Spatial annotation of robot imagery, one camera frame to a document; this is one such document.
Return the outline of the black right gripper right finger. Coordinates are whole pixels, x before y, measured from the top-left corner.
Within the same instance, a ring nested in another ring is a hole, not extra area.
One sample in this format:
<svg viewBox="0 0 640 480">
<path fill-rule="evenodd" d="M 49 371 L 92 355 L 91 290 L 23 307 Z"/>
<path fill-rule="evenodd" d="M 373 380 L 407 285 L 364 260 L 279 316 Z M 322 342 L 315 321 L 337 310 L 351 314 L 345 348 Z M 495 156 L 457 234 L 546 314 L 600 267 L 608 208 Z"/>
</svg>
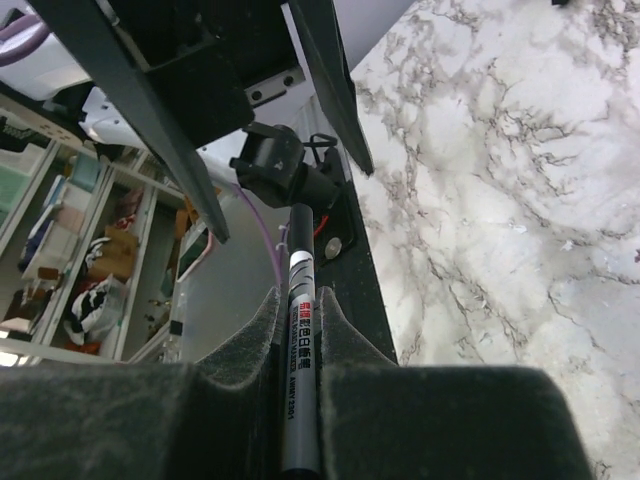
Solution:
<svg viewBox="0 0 640 480">
<path fill-rule="evenodd" d="M 334 3 L 288 3 L 320 107 L 362 173 L 374 172 L 369 145 L 359 122 L 352 81 Z"/>
</svg>

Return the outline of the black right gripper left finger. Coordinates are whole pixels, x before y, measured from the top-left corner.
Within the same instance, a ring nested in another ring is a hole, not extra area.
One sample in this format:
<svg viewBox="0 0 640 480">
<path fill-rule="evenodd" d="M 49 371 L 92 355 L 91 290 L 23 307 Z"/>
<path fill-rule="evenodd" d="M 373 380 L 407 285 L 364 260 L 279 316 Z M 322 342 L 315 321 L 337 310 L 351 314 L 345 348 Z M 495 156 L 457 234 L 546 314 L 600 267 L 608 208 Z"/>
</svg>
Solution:
<svg viewBox="0 0 640 480">
<path fill-rule="evenodd" d="M 30 5 L 144 144 L 166 163 L 209 231 L 226 243 L 229 228 L 203 160 L 98 4 L 32 1 Z"/>
</svg>

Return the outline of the black whiteboard marker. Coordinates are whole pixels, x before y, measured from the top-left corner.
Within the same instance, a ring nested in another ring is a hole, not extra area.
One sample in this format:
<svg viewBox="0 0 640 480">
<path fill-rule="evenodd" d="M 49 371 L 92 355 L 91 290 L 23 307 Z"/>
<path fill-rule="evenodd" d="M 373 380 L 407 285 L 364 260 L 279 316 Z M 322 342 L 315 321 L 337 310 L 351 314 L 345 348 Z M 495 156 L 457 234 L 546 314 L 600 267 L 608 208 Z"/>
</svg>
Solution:
<svg viewBox="0 0 640 480">
<path fill-rule="evenodd" d="M 304 204 L 294 205 L 290 216 L 288 337 L 281 456 L 283 479 L 318 479 L 321 476 L 313 240 L 312 209 Z"/>
</svg>

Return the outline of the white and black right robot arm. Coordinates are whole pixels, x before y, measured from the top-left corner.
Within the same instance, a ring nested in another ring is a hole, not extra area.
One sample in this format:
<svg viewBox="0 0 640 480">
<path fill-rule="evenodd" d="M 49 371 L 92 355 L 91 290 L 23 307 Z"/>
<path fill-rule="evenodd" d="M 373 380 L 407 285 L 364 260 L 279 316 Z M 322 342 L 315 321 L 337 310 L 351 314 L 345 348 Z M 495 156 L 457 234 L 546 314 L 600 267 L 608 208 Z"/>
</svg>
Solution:
<svg viewBox="0 0 640 480">
<path fill-rule="evenodd" d="M 309 148 L 374 170 L 330 1 L 30 1 L 1 27 L 1 104 L 70 146 L 154 154 L 211 232 L 216 189 L 327 209 Z"/>
</svg>

